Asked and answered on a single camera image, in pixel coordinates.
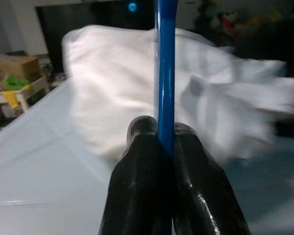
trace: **blue light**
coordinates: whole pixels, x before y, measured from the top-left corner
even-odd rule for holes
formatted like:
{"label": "blue light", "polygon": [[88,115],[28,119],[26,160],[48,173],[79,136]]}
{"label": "blue light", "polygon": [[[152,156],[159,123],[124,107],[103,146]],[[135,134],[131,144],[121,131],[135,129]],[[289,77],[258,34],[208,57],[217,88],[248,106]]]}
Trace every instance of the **blue light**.
{"label": "blue light", "polygon": [[130,3],[130,4],[128,5],[128,9],[129,9],[129,11],[131,11],[131,12],[136,11],[136,9],[137,9],[136,3],[134,3],[134,2]]}

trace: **blue pole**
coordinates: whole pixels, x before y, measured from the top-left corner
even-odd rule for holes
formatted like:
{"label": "blue pole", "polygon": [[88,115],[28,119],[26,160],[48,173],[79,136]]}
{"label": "blue pole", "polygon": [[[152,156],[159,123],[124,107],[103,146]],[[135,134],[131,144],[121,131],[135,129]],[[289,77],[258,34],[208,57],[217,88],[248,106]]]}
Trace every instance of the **blue pole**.
{"label": "blue pole", "polygon": [[[158,139],[171,159],[174,143],[174,68],[175,68],[175,15],[176,0],[157,0],[156,30],[159,63]],[[170,192],[164,192],[164,203]],[[172,217],[165,214],[161,235],[172,234]]]}

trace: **white towel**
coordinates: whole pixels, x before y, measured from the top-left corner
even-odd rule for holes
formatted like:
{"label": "white towel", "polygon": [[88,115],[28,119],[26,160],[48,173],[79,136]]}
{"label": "white towel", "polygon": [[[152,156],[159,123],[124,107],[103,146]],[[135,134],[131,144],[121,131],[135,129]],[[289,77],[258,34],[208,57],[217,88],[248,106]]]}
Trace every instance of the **white towel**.
{"label": "white towel", "polygon": [[[119,158],[129,123],[156,116],[154,30],[88,26],[63,40],[77,129],[102,157]],[[294,116],[294,78],[280,61],[242,60],[176,29],[175,120],[193,127],[219,161],[268,146],[268,120]]]}

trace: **table surface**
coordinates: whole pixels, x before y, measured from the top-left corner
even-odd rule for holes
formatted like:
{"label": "table surface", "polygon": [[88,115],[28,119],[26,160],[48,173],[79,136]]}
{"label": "table surface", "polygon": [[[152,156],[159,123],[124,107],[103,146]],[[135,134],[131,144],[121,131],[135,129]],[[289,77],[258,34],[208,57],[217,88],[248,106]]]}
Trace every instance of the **table surface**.
{"label": "table surface", "polygon": [[[74,130],[72,94],[64,83],[0,132],[0,234],[98,233],[112,167]],[[253,235],[294,235],[293,139],[223,168]]]}

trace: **plush toy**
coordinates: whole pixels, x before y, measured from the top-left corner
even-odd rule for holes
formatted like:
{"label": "plush toy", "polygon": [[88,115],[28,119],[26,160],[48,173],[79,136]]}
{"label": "plush toy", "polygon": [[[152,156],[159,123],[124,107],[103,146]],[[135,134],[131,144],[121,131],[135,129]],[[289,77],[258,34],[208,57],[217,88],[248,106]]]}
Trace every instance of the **plush toy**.
{"label": "plush toy", "polygon": [[235,36],[234,24],[238,18],[237,12],[220,12],[210,21],[210,27],[213,30],[228,34],[231,37]]}
{"label": "plush toy", "polygon": [[212,0],[202,0],[200,6],[198,7],[198,16],[194,20],[193,32],[209,38],[209,35],[212,32],[210,26],[211,16],[209,15],[209,11],[214,9],[216,6],[217,4]]}

